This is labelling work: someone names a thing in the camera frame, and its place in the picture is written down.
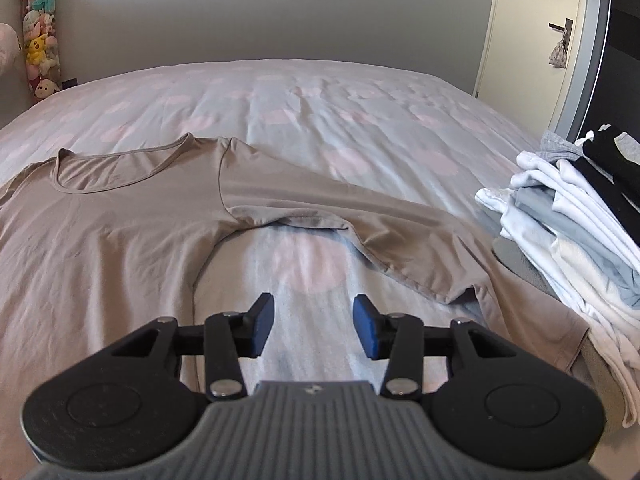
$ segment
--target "hanging toy organizer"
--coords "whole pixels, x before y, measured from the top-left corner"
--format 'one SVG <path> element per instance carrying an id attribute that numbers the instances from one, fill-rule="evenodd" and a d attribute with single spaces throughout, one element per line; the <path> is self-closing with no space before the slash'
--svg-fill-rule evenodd
<path id="1" fill-rule="evenodd" d="M 60 91 L 56 0 L 22 0 L 27 79 L 35 102 Z"/>

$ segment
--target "door frame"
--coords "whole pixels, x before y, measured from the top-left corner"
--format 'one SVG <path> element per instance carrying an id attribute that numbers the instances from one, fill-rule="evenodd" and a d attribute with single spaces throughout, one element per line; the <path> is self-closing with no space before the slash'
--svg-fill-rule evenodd
<path id="1" fill-rule="evenodd" d="M 480 89 L 480 83 L 482 82 L 482 75 L 484 73 L 484 66 L 486 63 L 486 57 L 489 51 L 489 45 L 491 43 L 492 31 L 494 29 L 494 20 L 495 20 L 495 8 L 497 6 L 498 0 L 492 0 L 491 2 L 491 11 L 489 12 L 489 23 L 487 25 L 486 35 L 484 37 L 484 47 L 482 49 L 482 57 L 480 58 L 480 66 L 478 67 L 478 76 L 476 76 L 476 84 L 474 86 L 473 97 L 478 97 L 478 91 Z M 564 107 L 564 102 L 567 98 L 569 88 L 572 83 L 572 79 L 574 76 L 574 68 L 575 62 L 578 55 L 578 50 L 580 49 L 580 40 L 582 39 L 582 26 L 584 25 L 584 15 L 586 13 L 586 4 L 587 0 L 578 0 L 578 11 L 576 20 L 574 23 L 574 29 L 572 31 L 571 45 L 569 47 L 568 53 L 568 63 L 567 68 L 565 69 L 564 79 L 562 81 L 562 86 L 560 89 L 560 93 L 558 95 L 558 101 L 556 102 L 556 108 L 550 118 L 550 125 L 557 125 L 560 114 L 562 113 L 562 109 Z"/>

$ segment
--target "door handle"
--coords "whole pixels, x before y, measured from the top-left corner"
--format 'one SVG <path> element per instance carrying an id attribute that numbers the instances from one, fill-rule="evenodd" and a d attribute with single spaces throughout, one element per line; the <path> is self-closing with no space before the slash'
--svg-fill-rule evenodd
<path id="1" fill-rule="evenodd" d="M 574 20 L 570 20 L 569 18 L 564 20 L 564 27 L 554 23 L 549 23 L 549 27 L 562 32 L 562 44 L 564 45 L 564 49 L 569 52 L 569 41 L 571 41 L 571 31 L 574 28 Z"/>

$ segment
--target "bed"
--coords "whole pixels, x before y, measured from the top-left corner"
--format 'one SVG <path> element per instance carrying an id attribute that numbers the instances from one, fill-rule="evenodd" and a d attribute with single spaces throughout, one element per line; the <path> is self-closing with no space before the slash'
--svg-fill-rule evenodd
<path id="1" fill-rule="evenodd" d="M 474 193 L 506 186 L 516 155 L 537 145 L 430 75 L 308 60 L 190 64 L 83 84 L 35 105 L 0 130 L 0 181 L 61 147 L 122 152 L 186 132 L 238 137 L 334 179 L 445 209 L 473 220 L 486 243 L 498 224 Z M 245 310 L 263 291 L 275 296 L 276 320 L 263 357 L 242 360 L 250 390 L 262 379 L 379 384 L 385 363 L 366 359 L 351 323 L 351 301 L 360 293 L 382 312 L 409 312 L 427 324 L 482 321 L 475 301 L 427 300 L 373 270 L 331 232 L 268 226 L 216 248 L 196 282 L 193 317 L 179 322 Z M 442 359 L 425 360 L 426 390 L 445 379 Z M 24 471 L 33 462 L 21 456 Z"/>

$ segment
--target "shirt neckline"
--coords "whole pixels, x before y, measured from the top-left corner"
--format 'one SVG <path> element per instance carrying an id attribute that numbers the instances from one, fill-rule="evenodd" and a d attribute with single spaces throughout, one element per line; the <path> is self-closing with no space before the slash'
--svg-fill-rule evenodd
<path id="1" fill-rule="evenodd" d="M 58 154 L 56 155 L 56 163 L 51 172 L 51 184 L 52 186 L 61 191 L 63 193 L 69 194 L 88 194 L 88 193 L 98 193 L 101 191 L 109 191 L 111 189 L 117 189 L 120 187 L 131 186 L 132 184 L 136 184 L 143 180 L 146 180 L 156 173 L 164 170 L 168 165 L 170 165 L 179 155 L 188 150 L 193 143 L 193 135 L 192 134 L 184 134 L 179 139 L 174 140 L 169 144 L 164 146 L 157 146 L 154 148 L 141 148 L 138 150 L 129 150 L 128 152 L 116 152 L 116 153 L 108 153 L 107 155 L 78 155 L 77 153 L 72 152 L 71 150 L 67 150 L 66 148 L 61 148 L 58 150 Z M 122 184 L 114 184 L 113 186 L 106 186 L 100 188 L 91 188 L 91 189 L 70 189 L 68 187 L 60 184 L 60 163 L 64 158 L 74 158 L 76 160 L 93 160 L 98 158 L 111 158 L 122 155 L 132 155 L 134 153 L 149 153 L 149 152 L 160 152 L 162 150 L 168 150 L 171 148 L 176 148 L 173 153 L 167 156 L 167 158 L 158 164 L 155 168 L 153 168 L 149 173 L 141 176 L 140 178 L 136 178 L 131 180 L 130 182 L 124 182 Z"/>

